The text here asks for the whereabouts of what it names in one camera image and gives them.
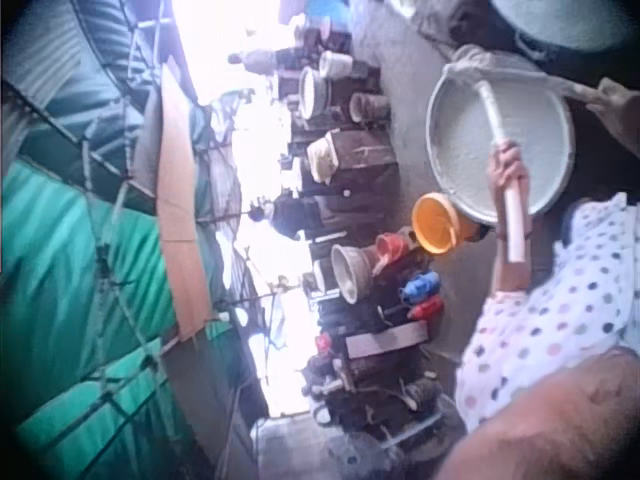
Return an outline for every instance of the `polka dot shirt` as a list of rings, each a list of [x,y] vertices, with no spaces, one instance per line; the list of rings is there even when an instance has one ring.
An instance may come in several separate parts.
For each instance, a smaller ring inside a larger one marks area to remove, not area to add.
[[[538,380],[624,345],[640,353],[640,210],[618,194],[585,203],[552,277],[531,293],[487,299],[462,366],[456,404],[469,432]]]

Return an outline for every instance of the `concrete floor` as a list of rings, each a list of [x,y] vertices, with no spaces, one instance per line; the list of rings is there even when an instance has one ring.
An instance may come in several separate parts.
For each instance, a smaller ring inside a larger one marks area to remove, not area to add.
[[[352,0],[355,56],[380,66],[382,87],[392,105],[391,137],[400,164],[400,191],[392,212],[392,228],[410,225],[414,202],[439,190],[430,169],[425,138],[429,98],[445,59],[403,18],[384,4]],[[598,191],[640,191],[640,161],[626,154],[583,107],[571,105],[576,131],[576,166],[561,198],[535,221],[532,238],[534,284],[549,275],[552,243],[559,236],[562,213],[573,200]],[[487,296],[495,237],[466,244],[438,258],[446,313],[437,337],[429,345],[439,353],[443,383],[451,390],[453,370],[468,343]]]

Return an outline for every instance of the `hand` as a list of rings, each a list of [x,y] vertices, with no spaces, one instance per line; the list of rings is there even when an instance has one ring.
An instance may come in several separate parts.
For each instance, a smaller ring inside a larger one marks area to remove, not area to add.
[[[604,101],[587,108],[618,142],[640,157],[640,92],[628,90],[609,78],[602,79],[598,91]]]
[[[497,148],[493,148],[489,155],[489,167],[487,169],[489,177],[489,190],[493,203],[498,212],[498,219],[505,217],[504,191],[512,181],[518,182],[522,209],[525,214],[529,211],[529,171],[522,162],[520,148],[512,141],[508,140]]]

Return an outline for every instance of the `ground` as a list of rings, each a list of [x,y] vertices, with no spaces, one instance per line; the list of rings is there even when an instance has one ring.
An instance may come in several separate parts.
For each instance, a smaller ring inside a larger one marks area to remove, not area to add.
[[[445,57],[415,28],[380,2],[352,0],[354,54],[381,67],[382,88],[392,106],[391,138],[400,165],[400,188],[391,227],[411,223],[414,202],[438,191],[428,162],[425,119],[431,93]],[[559,237],[562,214],[574,200],[616,190],[639,192],[640,162],[626,153],[584,107],[571,104],[576,134],[575,168],[565,192],[544,216],[536,219],[532,238],[534,284],[548,277],[552,243]],[[496,240],[466,244],[438,258],[446,306],[436,338],[429,345],[445,389],[469,341],[489,288]]]

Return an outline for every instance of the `blue container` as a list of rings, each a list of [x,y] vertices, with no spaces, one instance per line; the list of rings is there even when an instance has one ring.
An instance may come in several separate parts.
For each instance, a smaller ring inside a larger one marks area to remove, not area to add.
[[[400,298],[404,303],[417,305],[440,291],[440,276],[436,272],[427,272],[413,277],[400,289]]]

